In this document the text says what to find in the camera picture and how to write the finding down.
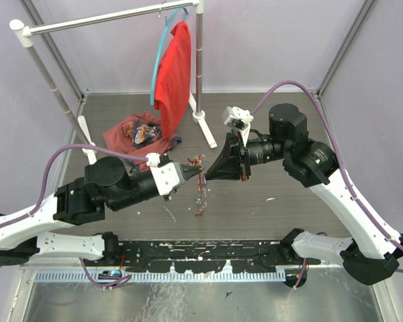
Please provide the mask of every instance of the wall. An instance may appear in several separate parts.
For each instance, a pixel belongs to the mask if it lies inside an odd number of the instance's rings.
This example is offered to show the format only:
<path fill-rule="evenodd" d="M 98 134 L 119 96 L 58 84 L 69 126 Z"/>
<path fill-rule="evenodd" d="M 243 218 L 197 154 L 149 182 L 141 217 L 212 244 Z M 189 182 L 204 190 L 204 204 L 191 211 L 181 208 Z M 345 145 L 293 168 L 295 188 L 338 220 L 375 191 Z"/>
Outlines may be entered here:
<path fill-rule="evenodd" d="M 29 22 L 18 1 L 0 1 L 0 213 L 12 213 L 36 202 L 43 168 L 70 130 L 28 53 L 9 29 L 15 18 Z M 77 98 L 42 42 L 34 40 L 68 104 L 77 107 Z M 0 269 L 0 321 L 9 313 L 17 283 L 17 267 Z"/>
<path fill-rule="evenodd" d="M 403 1 L 378 1 L 324 99 L 353 180 L 403 232 Z M 403 321 L 403 274 L 390 282 Z"/>
<path fill-rule="evenodd" d="M 45 23 L 160 2 L 34 0 Z M 362 3 L 206 0 L 204 89 L 266 91 L 289 78 L 317 89 Z M 194 8 L 189 11 L 194 47 Z M 147 92 L 166 15 L 164 11 L 161 19 L 153 13 L 65 30 L 54 33 L 54 39 L 84 89 L 92 93 Z"/>

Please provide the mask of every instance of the red garment on floor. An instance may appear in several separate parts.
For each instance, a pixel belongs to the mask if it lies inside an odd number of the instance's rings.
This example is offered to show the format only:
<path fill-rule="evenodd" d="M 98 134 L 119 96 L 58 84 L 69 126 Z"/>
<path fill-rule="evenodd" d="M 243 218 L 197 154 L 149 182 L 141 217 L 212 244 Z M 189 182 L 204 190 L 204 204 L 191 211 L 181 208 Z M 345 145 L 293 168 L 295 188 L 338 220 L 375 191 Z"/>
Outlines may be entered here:
<path fill-rule="evenodd" d="M 160 110 L 163 137 L 176 129 L 188 105 L 191 80 L 191 36 L 188 25 L 179 22 L 159 64 L 155 85 L 155 109 Z"/>
<path fill-rule="evenodd" d="M 103 138 L 107 148 L 116 152 L 133 156 L 146 156 L 148 153 L 163 154 L 168 150 L 172 150 L 178 143 L 182 142 L 182 139 L 173 132 L 169 138 L 164 138 L 161 133 L 160 123 L 160 119 L 149 112 L 133 114 L 103 133 Z M 153 138 L 148 138 L 142 143 L 136 144 L 134 143 L 135 137 L 138 135 L 138 128 L 141 125 L 155 127 L 155 135 Z M 128 160 L 126 162 L 137 172 L 149 169 L 145 162 L 130 162 Z"/>

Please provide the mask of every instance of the metal frame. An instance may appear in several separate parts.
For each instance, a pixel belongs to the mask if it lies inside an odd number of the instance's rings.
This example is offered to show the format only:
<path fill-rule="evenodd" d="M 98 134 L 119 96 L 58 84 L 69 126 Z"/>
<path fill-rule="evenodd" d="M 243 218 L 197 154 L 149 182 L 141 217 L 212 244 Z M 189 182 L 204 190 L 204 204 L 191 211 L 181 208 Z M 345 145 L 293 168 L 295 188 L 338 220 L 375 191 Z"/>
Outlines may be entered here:
<path fill-rule="evenodd" d="M 349 48 L 351 48 L 361 27 L 366 22 L 367 18 L 369 17 L 369 14 L 371 13 L 371 10 L 375 7 L 376 3 L 377 3 L 377 0 L 365 0 L 364 1 L 364 4 L 361 6 L 361 8 L 357 14 L 357 17 L 354 19 L 354 22 L 352 23 L 351 28 L 348 31 L 348 34 L 346 35 L 345 39 L 343 40 L 343 43 L 342 43 L 339 51 L 337 52 L 330 67 L 328 68 L 328 71 L 327 71 L 324 79 L 321 82 L 320 89 L 316 92 L 316 94 L 318 96 L 322 97 L 323 94 L 325 93 L 328 85 L 330 84 L 330 81 L 332 80 L 334 74 L 336 73 L 337 69 L 339 68 L 341 62 L 343 61 L 343 58 L 349 51 Z"/>
<path fill-rule="evenodd" d="M 23 6 L 26 8 L 27 12 L 29 13 L 30 17 L 34 21 L 42 21 L 36 8 L 33 6 L 30 0 L 20 0 Z M 55 94 L 55 97 L 63 109 L 64 113 L 67 115 L 70 123 L 72 124 L 73 129 L 75 130 L 76 134 L 78 135 L 79 139 L 84 144 L 90 144 L 90 140 L 85 135 L 82 127 L 78 123 L 75 114 L 71 111 L 70 107 L 67 105 L 66 101 L 64 100 L 63 96 L 60 93 L 56 83 L 54 82 L 53 78 L 51 77 L 47 67 L 43 63 L 41 57 L 37 53 L 36 49 L 34 48 L 33 41 L 31 41 L 31 37 L 35 35 L 43 35 L 45 42 L 51 51 L 51 54 L 56 59 L 57 64 L 61 67 L 64 75 L 66 76 L 67 80 L 73 87 L 73 90 L 76 95 L 82 97 L 81 90 L 77 86 L 75 79 L 73 78 L 68 66 L 65 64 L 64 59 L 60 55 L 60 52 L 56 48 L 56 45 L 52 38 L 48 35 L 50 32 L 56 32 L 58 30 L 65 30 L 70 28 L 81 27 L 83 25 L 91 25 L 94 23 L 101 23 L 106 21 L 112 21 L 117 19 L 123 19 L 127 17 L 134 17 L 137 15 L 144 15 L 147 13 L 154 13 L 154 12 L 161 12 L 162 10 L 168 9 L 176 9 L 182 8 L 186 6 L 195 6 L 196 7 L 196 101 L 193 99 L 192 95 L 190 95 L 190 106 L 193 109 L 193 120 L 196 123 L 199 123 L 201 130 L 208 141 L 208 144 L 211 148 L 215 148 L 217 146 L 215 139 L 206 123 L 205 120 L 205 113 L 202 111 L 202 18 L 204 12 L 204 0 L 180 0 L 174 1 L 170 3 L 162 3 L 159 5 L 151 5 L 147 7 L 142 7 L 138 9 L 130 9 L 125 11 L 119 11 L 115 13 L 108 13 L 105 15 L 98 15 L 95 17 L 88 17 L 83 19 L 76 19 L 72 21 L 65 21 L 61 23 L 54 23 L 51 25 L 38 25 L 34 27 L 25 26 L 22 21 L 20 20 L 12 20 L 10 23 L 11 29 L 15 32 L 16 36 L 18 37 L 19 41 L 21 42 L 22 46 L 28 50 L 30 56 L 33 58 L 36 66 L 38 67 L 39 71 L 42 73 L 44 80 L 48 83 L 50 90 Z"/>

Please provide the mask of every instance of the clothes hanger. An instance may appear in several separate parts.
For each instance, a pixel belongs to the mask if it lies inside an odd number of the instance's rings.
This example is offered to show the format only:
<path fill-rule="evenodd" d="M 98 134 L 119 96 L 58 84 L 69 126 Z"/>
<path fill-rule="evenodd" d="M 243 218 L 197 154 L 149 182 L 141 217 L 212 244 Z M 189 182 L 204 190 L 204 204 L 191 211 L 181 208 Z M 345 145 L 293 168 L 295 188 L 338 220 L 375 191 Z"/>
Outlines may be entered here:
<path fill-rule="evenodd" d="M 160 63 L 160 56 L 161 56 L 161 52 L 163 51 L 163 46 L 164 46 L 164 42 L 166 40 L 166 36 L 169 33 L 169 29 L 170 26 L 172 24 L 173 19 L 175 18 L 176 14 L 179 12 L 179 10 L 183 9 L 185 12 L 185 15 L 183 17 L 183 21 L 187 20 L 188 17 L 188 10 L 187 8 L 178 8 L 176 10 L 174 10 L 174 12 L 171 14 L 170 18 L 167 19 L 166 17 L 166 26 L 163 30 L 163 34 L 161 35 L 161 40 L 160 40 L 160 44 L 159 44 L 159 48 L 156 52 L 156 58 L 155 58 L 155 64 L 154 64 L 154 71 L 152 72 L 152 80 L 150 83 L 150 97 L 149 97 L 149 103 L 151 105 L 154 105 L 154 91 L 155 91 L 155 83 L 156 83 L 156 74 L 159 71 L 159 63 Z"/>

